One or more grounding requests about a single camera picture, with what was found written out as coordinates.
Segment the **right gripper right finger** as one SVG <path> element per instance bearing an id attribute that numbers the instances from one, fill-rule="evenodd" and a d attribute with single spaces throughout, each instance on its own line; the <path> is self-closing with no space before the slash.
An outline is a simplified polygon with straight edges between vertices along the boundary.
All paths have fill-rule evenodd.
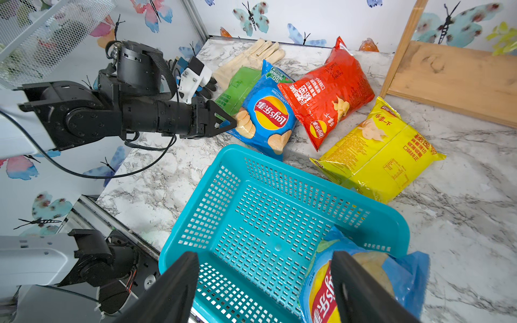
<path id="1" fill-rule="evenodd" d="M 418 322 L 345 251 L 333 253 L 331 275 L 342 322 Z"/>

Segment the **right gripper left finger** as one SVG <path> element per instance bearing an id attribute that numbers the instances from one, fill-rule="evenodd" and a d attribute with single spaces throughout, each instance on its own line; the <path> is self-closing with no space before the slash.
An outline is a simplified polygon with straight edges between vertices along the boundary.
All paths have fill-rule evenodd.
<path id="1" fill-rule="evenodd" d="M 128 311 L 115 321 L 188 322 L 199 278 L 199 258 L 184 253 Z"/>

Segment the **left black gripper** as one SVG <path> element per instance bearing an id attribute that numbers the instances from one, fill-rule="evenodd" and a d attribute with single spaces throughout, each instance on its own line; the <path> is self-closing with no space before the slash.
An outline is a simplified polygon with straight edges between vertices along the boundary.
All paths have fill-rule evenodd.
<path id="1" fill-rule="evenodd" d="M 194 98 L 191 104 L 149 98 L 122 103 L 123 129 L 178 135 L 184 139 L 215 137 L 237 127 L 234 117 L 212 100 Z"/>

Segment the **green chips bag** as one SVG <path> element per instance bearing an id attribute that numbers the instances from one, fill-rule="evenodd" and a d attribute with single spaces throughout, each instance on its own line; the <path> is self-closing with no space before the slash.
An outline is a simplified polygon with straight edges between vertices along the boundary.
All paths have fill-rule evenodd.
<path id="1" fill-rule="evenodd" d="M 260 77 L 260 70 L 241 67 L 230 80 L 228 88 L 222 92 L 215 102 L 227 114 L 235 116 Z"/>

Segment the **light blue chips bag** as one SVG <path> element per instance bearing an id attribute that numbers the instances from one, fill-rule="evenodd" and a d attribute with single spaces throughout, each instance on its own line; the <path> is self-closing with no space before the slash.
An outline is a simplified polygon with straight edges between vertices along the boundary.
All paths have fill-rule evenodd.
<path id="1" fill-rule="evenodd" d="M 420 318 L 429 279 L 429 255 L 413 252 L 396 258 L 385 252 L 366 250 L 335 226 L 318 244 L 300 292 L 304 322 L 341 321 L 331 270 L 335 252 L 350 255 L 385 292 Z"/>

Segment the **dark blue Lay's chips bag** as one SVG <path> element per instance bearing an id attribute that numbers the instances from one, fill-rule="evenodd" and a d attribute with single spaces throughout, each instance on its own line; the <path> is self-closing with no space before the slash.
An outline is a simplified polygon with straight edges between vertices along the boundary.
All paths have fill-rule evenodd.
<path id="1" fill-rule="evenodd" d="M 279 86 L 293 82 L 284 71 L 264 60 L 261 77 L 235 114 L 236 127 L 229 133 L 259 152 L 282 161 L 296 117 Z"/>

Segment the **red chips bag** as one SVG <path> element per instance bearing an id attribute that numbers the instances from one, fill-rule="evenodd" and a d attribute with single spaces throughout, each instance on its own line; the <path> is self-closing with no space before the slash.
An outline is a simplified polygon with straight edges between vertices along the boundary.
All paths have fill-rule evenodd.
<path id="1" fill-rule="evenodd" d="M 340 37 L 323 66 L 278 88 L 315 149 L 340 121 L 374 99 L 359 61 Z"/>

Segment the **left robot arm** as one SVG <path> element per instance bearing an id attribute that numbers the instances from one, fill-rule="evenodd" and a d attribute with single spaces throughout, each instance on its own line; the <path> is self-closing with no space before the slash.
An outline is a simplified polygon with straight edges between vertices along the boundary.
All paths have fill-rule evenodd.
<path id="1" fill-rule="evenodd" d="M 106 46 L 109 65 L 98 87 L 61 81 L 24 84 L 1 91 L 1 157 L 63 151 L 106 137 L 160 133 L 182 139 L 214 137 L 236 120 L 199 86 L 215 80 L 199 59 L 191 59 L 180 81 L 161 51 L 133 41 Z"/>

